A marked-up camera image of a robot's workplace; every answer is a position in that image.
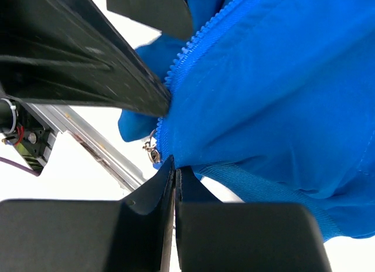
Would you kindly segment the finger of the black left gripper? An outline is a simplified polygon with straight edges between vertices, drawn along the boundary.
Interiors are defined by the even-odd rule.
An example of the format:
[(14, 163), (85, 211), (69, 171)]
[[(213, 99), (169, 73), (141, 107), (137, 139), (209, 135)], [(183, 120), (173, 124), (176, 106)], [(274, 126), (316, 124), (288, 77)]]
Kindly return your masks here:
[(1, 0), (1, 95), (154, 117), (171, 101), (92, 0)]
[(188, 40), (193, 35), (187, 0), (107, 0), (107, 10), (173, 38)]

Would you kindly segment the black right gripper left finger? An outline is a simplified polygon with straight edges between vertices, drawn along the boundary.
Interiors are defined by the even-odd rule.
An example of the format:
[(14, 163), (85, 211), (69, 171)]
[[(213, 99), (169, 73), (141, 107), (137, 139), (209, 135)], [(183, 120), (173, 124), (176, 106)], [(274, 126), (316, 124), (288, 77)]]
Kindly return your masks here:
[(118, 201), (1, 202), (2, 271), (168, 271), (175, 167)]

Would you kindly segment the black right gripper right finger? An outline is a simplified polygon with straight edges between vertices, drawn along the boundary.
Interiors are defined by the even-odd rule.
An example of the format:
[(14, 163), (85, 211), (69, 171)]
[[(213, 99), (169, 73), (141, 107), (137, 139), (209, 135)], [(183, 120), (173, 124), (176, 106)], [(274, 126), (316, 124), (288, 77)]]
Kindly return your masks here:
[(176, 244), (182, 271), (330, 271), (318, 225), (295, 203), (224, 203), (177, 169)]

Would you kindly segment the blue white red jacket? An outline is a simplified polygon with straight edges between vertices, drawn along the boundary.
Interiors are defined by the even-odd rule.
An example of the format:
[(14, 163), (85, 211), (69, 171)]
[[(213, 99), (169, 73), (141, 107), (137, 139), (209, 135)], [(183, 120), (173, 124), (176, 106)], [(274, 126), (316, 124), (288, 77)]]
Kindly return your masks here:
[(187, 0), (196, 35), (137, 49), (169, 114), (122, 139), (245, 202), (298, 202), (323, 238), (374, 235), (374, 0)]

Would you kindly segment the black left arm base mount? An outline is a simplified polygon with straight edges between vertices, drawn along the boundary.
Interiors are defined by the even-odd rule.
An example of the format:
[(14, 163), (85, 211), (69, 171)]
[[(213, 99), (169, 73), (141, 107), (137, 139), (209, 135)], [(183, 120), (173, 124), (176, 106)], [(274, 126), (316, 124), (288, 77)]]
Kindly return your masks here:
[(2, 143), (11, 146), (27, 163), (26, 172), (40, 175), (46, 166), (58, 129), (31, 104), (1, 97)]

